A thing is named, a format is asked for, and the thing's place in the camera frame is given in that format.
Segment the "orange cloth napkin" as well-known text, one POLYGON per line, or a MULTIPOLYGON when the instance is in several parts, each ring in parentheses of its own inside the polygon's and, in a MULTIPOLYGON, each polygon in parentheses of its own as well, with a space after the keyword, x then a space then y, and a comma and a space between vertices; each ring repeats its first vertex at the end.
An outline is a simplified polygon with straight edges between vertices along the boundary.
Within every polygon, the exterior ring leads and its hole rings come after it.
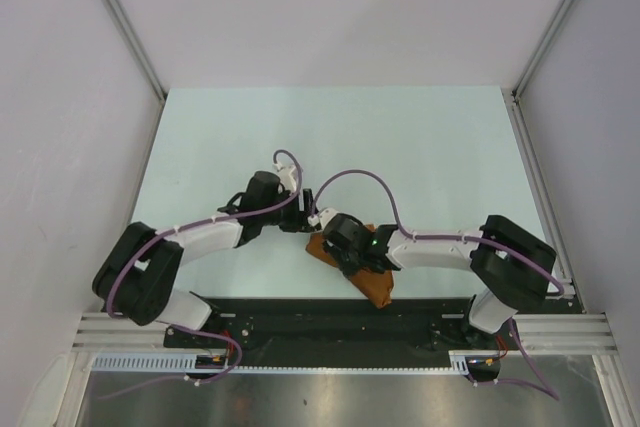
MULTIPOLYGON (((364 225, 370 230, 375 228, 373 224, 364 225)), ((322 232, 312 234, 305 247, 306 252, 315 259, 339 270, 337 263, 324 252, 322 242, 322 232)), ((391 303, 391 293, 394 287, 392 271, 385 272, 384 274, 374 274, 363 270, 355 276, 346 279, 349 280, 351 284, 354 285, 376 308, 382 309, 391 303)))

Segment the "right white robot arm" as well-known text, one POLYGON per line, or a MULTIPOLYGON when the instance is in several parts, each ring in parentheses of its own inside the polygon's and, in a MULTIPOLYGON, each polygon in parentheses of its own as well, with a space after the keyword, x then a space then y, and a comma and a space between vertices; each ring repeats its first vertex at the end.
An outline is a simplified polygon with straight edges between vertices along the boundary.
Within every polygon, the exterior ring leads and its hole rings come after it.
POLYGON ((546 242, 501 215, 491 215, 479 230, 444 234, 405 233, 398 224, 367 228, 355 217, 325 209, 313 222, 322 249, 342 273, 376 274, 436 267, 475 274, 485 290, 472 298, 461 323, 463 340, 484 348, 517 313, 539 307, 553 280, 557 253, 546 242))

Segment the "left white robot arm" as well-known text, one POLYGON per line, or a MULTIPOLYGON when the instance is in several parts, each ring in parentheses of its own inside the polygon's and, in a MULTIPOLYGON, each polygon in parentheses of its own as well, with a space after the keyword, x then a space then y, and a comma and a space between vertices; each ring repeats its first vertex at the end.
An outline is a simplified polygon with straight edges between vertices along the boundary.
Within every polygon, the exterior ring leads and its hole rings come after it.
POLYGON ((221 334, 212 304, 174 286, 179 269, 211 253, 242 247, 268 226, 286 233, 310 232, 313 193, 293 166, 257 171, 209 218, 158 232, 143 222, 127 226, 98 270, 93 293, 113 315, 138 326, 161 322, 186 328, 197 345, 221 334))

